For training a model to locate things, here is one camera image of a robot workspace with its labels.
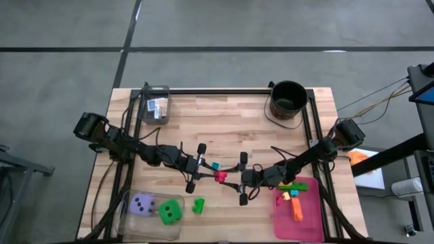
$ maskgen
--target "black wire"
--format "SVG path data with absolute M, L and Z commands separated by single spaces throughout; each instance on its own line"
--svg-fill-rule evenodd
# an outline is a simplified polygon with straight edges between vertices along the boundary
M 121 118 L 121 136 L 123 136 L 123 134 L 125 133 L 125 128 L 123 126 L 123 119 L 125 117 L 125 114 L 127 113 L 127 111 L 131 108 L 131 106 L 134 106 L 134 103 L 136 102 L 136 99 L 138 98 L 138 96 L 140 95 L 140 93 L 138 93 L 136 96 L 133 97 L 131 104 L 128 104 L 128 107 L 125 109 L 125 111 L 122 113 L 122 118 Z
M 280 127 L 285 128 L 285 129 L 297 129 L 297 128 L 300 127 L 301 123 L 303 122 L 303 118 L 301 118 L 300 123 L 299 123 L 296 127 L 288 127 L 288 126 L 284 126 L 284 125 L 281 125 L 280 123 L 278 123 L 278 122 L 276 122 L 276 121 L 270 119 L 270 118 L 267 116 L 267 114 L 265 113 L 265 108 L 267 107 L 267 102 L 269 101 L 269 98 L 270 98 L 270 94 L 269 94 L 269 96 L 267 97 L 267 99 L 265 100 L 265 104 L 264 104 L 264 115 L 265 115 L 265 117 L 266 117 L 269 121 L 273 122 L 274 124 L 276 124 L 276 125 L 278 125 L 278 126 L 280 126 Z
M 294 154 L 292 154 L 292 153 L 290 153 L 290 152 L 287 152 L 287 151 L 285 151 L 285 150 L 283 150 L 283 149 L 280 149 L 280 148 L 277 148 L 277 147 L 275 147 L 275 146 L 271 146 L 271 149 L 273 149 L 273 150 L 275 150 L 277 153 L 279 153 L 279 154 L 283 157 L 283 159 L 285 160 L 285 165 L 283 166 L 284 169 L 286 169 L 286 165 L 288 164 L 288 160 L 286 159 L 285 155 L 283 155 L 281 152 L 283 152 L 283 153 L 287 153 L 287 154 L 289 154 L 289 155 L 291 155 L 291 156 L 293 156 L 293 157 L 297 157 L 297 155 L 294 155 Z M 255 164 L 253 165 L 253 171 L 255 172 L 256 176 L 260 177 L 260 174 L 258 173 L 258 171 L 255 170 L 255 166 L 259 166 L 259 167 L 260 167 L 260 171 L 262 171 L 262 170 L 264 169 L 264 167 L 263 167 L 262 165 L 260 165 L 259 163 L 255 163 Z M 262 183 L 264 183 L 265 181 L 267 181 L 269 178 L 272 178 L 272 177 L 275 177 L 275 176 L 269 176 L 269 177 L 267 177 L 267 178 L 264 178 L 264 179 L 262 179 L 259 183 L 257 183 L 257 185 L 255 185 L 255 187 L 253 187 L 253 189 L 250 191 L 250 193 L 249 193 L 249 195 L 248 195 L 248 199 L 249 199 L 249 201 L 255 199 L 255 198 L 259 195 L 259 192 L 260 192 L 260 185 L 261 185 Z M 273 190 L 273 189 L 274 189 L 273 186 L 269 186 L 268 188 L 269 188 L 269 190 Z
M 98 200 L 98 195 L 100 194 L 102 183 L 104 182 L 105 178 L 107 177 L 107 174 L 109 173 L 109 169 L 111 166 L 115 163 L 115 161 L 112 161 L 111 164 L 108 166 L 107 170 L 105 171 L 104 175 L 101 178 L 100 184 L 98 185 L 98 190 L 95 194 L 94 204 L 92 205 L 92 210 L 90 212 L 90 229 L 94 230 L 94 214 L 95 214 L 95 206 L 96 201 Z
M 388 109 L 388 107 L 389 107 L 389 103 L 391 102 L 391 99 L 392 99 L 392 98 L 393 98 L 393 96 L 390 96 L 389 99 L 387 99 L 386 108 L 384 109 L 384 112 L 383 112 L 383 113 L 382 113 L 378 118 L 376 118 L 376 119 L 374 119 L 374 120 L 372 120 L 372 121 L 369 121 L 369 122 L 363 122 L 363 123 L 357 123 L 357 124 L 358 124 L 358 125 L 367 125 L 367 124 L 369 124 L 369 123 L 373 123 L 373 122 L 375 122 L 375 121 L 381 119 L 381 118 L 386 114 L 387 109 Z
M 356 101 L 354 101 L 354 102 L 352 102 L 352 103 L 350 103 L 350 104 L 348 104 L 348 105 L 343 106 L 342 108 L 339 108 L 338 111 L 340 111 L 340 110 L 342 110 L 342 109 L 344 109 L 344 108 L 346 108 L 346 107 L 348 107 L 348 106 L 351 106 L 351 105 L 353 105 L 354 103 L 359 102 L 359 101 L 361 101 L 361 100 L 367 98 L 368 96 L 372 96 L 372 95 L 376 94 L 377 92 L 381 92 L 382 90 L 384 90 L 384 89 L 386 89 L 386 88 L 388 88 L 388 87 L 390 87 L 390 86 L 392 86 L 392 85 L 394 85 L 394 84 L 396 84 L 396 83 L 398 83 L 398 82 L 400 82 L 400 81 L 403 81 L 403 80 L 405 80 L 405 79 L 407 79 L 407 78 L 408 78 L 408 77 L 404 77 L 404 78 L 399 79 L 399 80 L 397 80 L 397 81 L 395 81 L 395 82 L 392 82 L 391 84 L 386 85 L 386 86 L 383 87 L 383 88 L 380 88 L 380 89 L 378 89 L 378 90 L 376 90 L 376 91 L 374 91 L 374 92 L 372 92 L 372 93 L 370 93 L 370 94 L 368 94 L 368 95 L 366 95 L 366 96 L 364 96 L 364 97 L 362 97 L 362 98 L 360 98 L 360 99 L 358 99 L 358 100 L 356 100 Z
M 9 182 L 9 206 L 7 207 L 5 215 L 1 219 L 0 228 L 3 226 L 3 223 L 5 222 L 6 217 L 9 214 L 9 211 L 11 211 L 12 203 L 13 203 L 13 200 L 14 200 L 14 192 L 13 192 L 13 189 L 12 189 L 12 179 L 11 179 L 11 176 L 9 175 L 9 172 L 7 172 L 6 176 L 7 176 L 8 182 Z
M 287 155 L 291 155 L 291 156 L 293 156 L 293 157 L 297 157 L 298 155 L 295 155 L 295 154 L 293 154 L 293 153 L 290 153 L 290 152 L 288 152 L 288 151 L 285 151 L 284 149 L 280 149 L 280 148 L 277 148 L 277 147 L 275 147 L 275 146 L 270 146 L 271 147 L 271 149 L 273 149 L 273 150 L 275 150 L 276 152 L 278 152 L 285 160 L 286 160 L 286 158 L 285 158 L 285 156 L 283 156 L 279 151 L 281 151 L 281 152 L 283 152 L 283 153 L 286 153 Z
M 154 129 L 154 131 L 151 132 L 151 134 L 152 134 L 155 131 L 157 131 L 157 134 L 155 135 L 155 146 L 157 146 L 157 150 L 159 152 L 161 152 L 162 154 L 166 155 L 170 159 L 170 161 L 173 163 L 173 165 L 175 165 L 178 168 L 178 171 L 182 174 L 182 176 L 184 176 L 185 182 L 189 182 L 190 181 L 189 175 L 187 174 L 187 176 L 185 176 L 184 172 L 182 172 L 182 170 L 181 170 L 181 166 L 179 164 L 175 163 L 173 158 L 160 148 L 160 145 L 158 144 L 158 136 L 160 135 L 160 129 L 161 128 L 158 127 L 157 129 Z
M 385 195 L 385 196 L 363 195 L 363 194 L 359 194 L 359 195 L 361 195 L 363 197 L 376 197 L 376 198 L 382 199 L 382 198 L 386 198 L 386 197 L 401 197 L 401 196 L 410 195 L 410 194 L 416 194 L 416 193 L 424 193 L 424 194 L 434 195 L 434 193 L 432 193 L 432 192 L 425 192 L 423 190 L 422 191 L 418 191 L 418 192 L 409 192 L 409 193 L 400 194 L 400 195 Z
M 260 167 L 260 171 L 264 170 L 264 167 L 263 167 L 262 165 L 260 165 L 259 163 L 255 163 L 255 164 L 253 164 L 253 167 L 252 167 L 253 172 L 256 174 L 256 176 L 260 177 L 260 174 L 258 173 L 258 171 L 255 170 L 255 166 L 256 166 L 256 167 Z M 264 181 L 265 181 L 265 179 L 262 179 L 259 183 L 257 183 L 257 185 L 255 185 L 255 187 L 253 187 L 253 189 L 250 191 L 250 193 L 249 193 L 249 195 L 248 195 L 248 199 L 249 199 L 249 201 L 255 199 L 255 198 L 259 195 L 259 192 L 260 192 L 260 185 L 261 185 Z
M 340 120 L 341 120 L 341 118 L 339 118 L 339 117 L 335 120 L 333 127 L 330 128 L 330 131 L 325 136 L 326 138 L 331 138 L 333 136 L 334 132 L 336 131 L 336 126 L 338 125 Z
M 183 155 L 185 155 L 186 157 L 191 156 L 190 154 L 185 153 L 184 150 L 182 149 L 182 147 L 183 147 L 183 144 L 182 144 L 182 142 L 181 142 L 181 145 L 180 145 L 181 153 L 182 153 Z
M 148 138 L 150 135 L 154 134 L 155 132 L 157 132 L 157 134 L 160 132 L 161 127 L 157 127 L 155 128 L 153 131 L 149 132 L 147 135 L 141 137 L 141 138 L 132 138 L 132 139 L 127 139 L 124 138 L 124 140 L 129 140 L 129 141 L 139 141 L 139 140 L 143 140 Z
M 319 169 L 321 172 L 325 173 L 323 167 L 324 167 L 324 165 L 325 165 L 326 163 L 332 163 L 332 168 L 330 169 L 330 173 L 332 173 L 332 171 L 334 170 L 334 168 L 335 168 L 335 166 L 336 166 L 336 164 L 335 164 L 334 161 L 330 161 L 330 162 L 320 162 L 320 163 L 318 163 L 318 169 Z

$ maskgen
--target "wooden table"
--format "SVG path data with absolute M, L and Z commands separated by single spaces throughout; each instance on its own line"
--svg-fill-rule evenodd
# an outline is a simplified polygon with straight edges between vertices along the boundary
M 332 90 L 328 87 L 313 89 L 323 134 L 327 134 L 337 118 Z M 130 90 L 113 90 L 107 112 L 107 118 L 112 125 L 120 126 L 122 112 L 128 105 Z M 170 121 L 162 126 L 159 144 L 179 146 L 183 141 L 184 151 L 195 154 L 198 144 L 206 143 L 207 162 L 219 162 L 224 167 L 236 165 L 241 151 L 246 151 L 249 155 L 248 167 L 255 163 L 268 167 L 281 160 L 281 156 L 270 149 L 270 146 L 295 154 L 308 149 L 303 124 L 298 129 L 283 129 L 264 117 L 266 98 L 266 95 L 173 95 Z M 311 131 L 316 138 L 310 106 L 307 107 Z M 287 125 L 297 125 L 301 118 L 299 113 Z M 143 123 L 140 135 L 143 136 L 155 128 L 156 126 Z M 151 136 L 144 142 L 154 145 L 155 137 Z M 352 225 L 367 236 L 351 166 L 344 157 L 338 157 L 335 162 L 332 177 L 338 205 Z M 96 158 L 78 237 L 84 237 L 90 232 L 92 203 L 101 177 L 110 163 L 108 153 L 99 154 Z M 115 167 L 112 167 L 98 197 L 95 223 L 109 205 L 114 175 Z M 306 166 L 299 176 L 311 177 L 311 167 Z M 230 174 L 226 181 L 238 183 L 239 179 L 239 174 Z M 177 241 L 283 241 L 277 239 L 273 233 L 272 192 L 267 188 L 261 188 L 256 199 L 250 201 L 247 206 L 240 207 L 239 195 L 233 189 L 217 184 L 214 179 L 200 180 L 192 195 L 185 193 L 185 185 L 179 171 L 164 166 L 150 167 L 141 161 L 140 157 L 136 158 L 133 189 L 182 195 L 185 198 L 184 223 Z M 205 198 L 205 209 L 200 216 L 191 211 L 195 197 Z M 328 209 L 327 213 L 330 230 L 334 232 L 331 211 Z M 123 240 L 148 241 L 143 237 L 126 235 Z

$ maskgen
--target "clear plastic bin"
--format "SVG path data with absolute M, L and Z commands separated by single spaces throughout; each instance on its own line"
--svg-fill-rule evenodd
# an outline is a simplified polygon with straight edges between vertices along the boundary
M 165 225 L 158 211 L 162 203 L 172 199 L 178 203 L 182 215 L 184 215 L 184 198 L 179 195 L 165 195 L 132 189 L 127 191 L 121 202 L 120 210 L 123 214 L 117 220 L 116 231 L 121 235 L 136 235 L 168 241 L 176 240 L 179 237 L 184 218 L 180 218 L 173 224 Z
M 144 91 L 144 102 L 142 105 L 141 119 L 147 125 L 165 125 L 169 122 L 170 115 L 170 88 L 166 85 L 152 85 Z M 165 115 L 160 119 L 154 118 L 154 110 L 149 110 L 148 100 L 154 100 L 158 98 L 167 99 L 167 106 L 165 108 Z

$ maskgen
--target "pink tray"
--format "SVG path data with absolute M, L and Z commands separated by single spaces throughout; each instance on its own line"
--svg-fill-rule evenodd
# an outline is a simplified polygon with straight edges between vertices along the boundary
M 324 233 L 319 206 L 318 182 L 314 178 L 306 177 L 297 177 L 296 181 L 306 182 L 309 187 L 307 192 L 298 191 L 303 221 L 295 221 L 292 217 L 291 201 L 282 201 L 280 205 L 276 204 L 276 199 L 281 196 L 282 191 L 275 188 L 273 190 L 274 233 L 279 239 L 323 242 Z

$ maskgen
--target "clear plastic container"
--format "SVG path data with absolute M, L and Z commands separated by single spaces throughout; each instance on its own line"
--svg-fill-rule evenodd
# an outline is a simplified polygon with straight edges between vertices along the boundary
M 274 233 L 279 239 L 323 242 L 324 233 L 321 221 L 321 207 L 318 182 L 315 178 L 297 177 L 296 181 L 306 182 L 308 191 L 298 191 L 303 221 L 295 221 L 292 213 L 291 200 L 276 204 L 276 199 L 283 191 L 273 189 L 274 200 Z
M 167 99 L 167 106 L 163 116 L 159 119 L 155 118 L 155 110 L 148 108 L 148 101 L 165 98 Z M 169 123 L 170 115 L 170 88 L 166 85 L 152 85 L 144 91 L 144 102 L 142 105 L 141 119 L 147 125 L 165 125 Z
M 121 202 L 122 214 L 116 223 L 117 233 L 168 241 L 176 240 L 181 231 L 183 218 L 173 224 L 165 225 L 158 211 L 161 204 L 172 199 L 178 203 L 184 215 L 184 198 L 179 195 L 165 195 L 132 189 L 127 191 Z

